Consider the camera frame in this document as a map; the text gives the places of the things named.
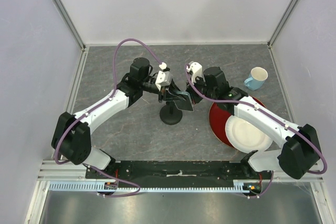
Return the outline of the black smartphone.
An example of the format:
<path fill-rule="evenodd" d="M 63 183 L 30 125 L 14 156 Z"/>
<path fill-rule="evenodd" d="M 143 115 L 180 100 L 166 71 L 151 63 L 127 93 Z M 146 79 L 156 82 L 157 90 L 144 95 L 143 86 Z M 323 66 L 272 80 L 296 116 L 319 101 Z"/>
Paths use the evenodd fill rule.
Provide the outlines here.
<path fill-rule="evenodd" d="M 177 98 L 174 101 L 179 110 L 194 111 L 191 95 L 187 91 L 177 91 Z"/>

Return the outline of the black phone stand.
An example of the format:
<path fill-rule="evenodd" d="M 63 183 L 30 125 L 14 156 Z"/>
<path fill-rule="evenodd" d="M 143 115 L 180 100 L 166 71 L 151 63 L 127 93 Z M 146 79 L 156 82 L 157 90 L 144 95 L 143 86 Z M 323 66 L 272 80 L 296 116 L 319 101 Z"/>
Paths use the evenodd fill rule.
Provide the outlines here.
<path fill-rule="evenodd" d="M 160 119 L 167 125 L 178 124 L 183 117 L 183 112 L 179 110 L 174 102 L 166 102 L 160 110 Z"/>

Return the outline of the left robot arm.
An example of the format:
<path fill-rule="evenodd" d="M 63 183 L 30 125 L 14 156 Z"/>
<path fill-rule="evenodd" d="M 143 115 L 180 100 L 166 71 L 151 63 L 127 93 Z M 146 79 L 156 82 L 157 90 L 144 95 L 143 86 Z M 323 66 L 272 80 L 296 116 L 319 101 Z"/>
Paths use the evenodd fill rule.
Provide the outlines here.
<path fill-rule="evenodd" d="M 130 71 L 104 98 L 90 107 L 70 114 L 63 113 L 57 122 L 52 140 L 57 164 L 86 164 L 100 170 L 114 163 L 114 158 L 91 144 L 91 134 L 106 120 L 133 105 L 144 92 L 154 93 L 160 101 L 179 99 L 180 89 L 169 69 L 151 75 L 152 66 L 146 58 L 136 58 Z"/>

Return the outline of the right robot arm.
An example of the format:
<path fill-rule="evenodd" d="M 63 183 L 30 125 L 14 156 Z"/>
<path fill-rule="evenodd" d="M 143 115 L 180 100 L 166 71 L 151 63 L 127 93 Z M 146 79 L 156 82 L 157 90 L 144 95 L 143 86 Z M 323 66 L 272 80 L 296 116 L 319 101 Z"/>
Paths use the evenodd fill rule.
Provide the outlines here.
<path fill-rule="evenodd" d="M 322 175 L 327 161 L 322 154 L 316 129 L 300 126 L 261 106 L 252 96 L 237 87 L 230 87 L 219 67 L 208 68 L 190 62 L 184 67 L 187 87 L 192 90 L 193 101 L 211 101 L 231 117 L 239 118 L 267 135 L 278 145 L 278 150 L 254 147 L 245 157 L 245 166 L 255 172 L 283 171 L 293 179 L 306 173 Z"/>

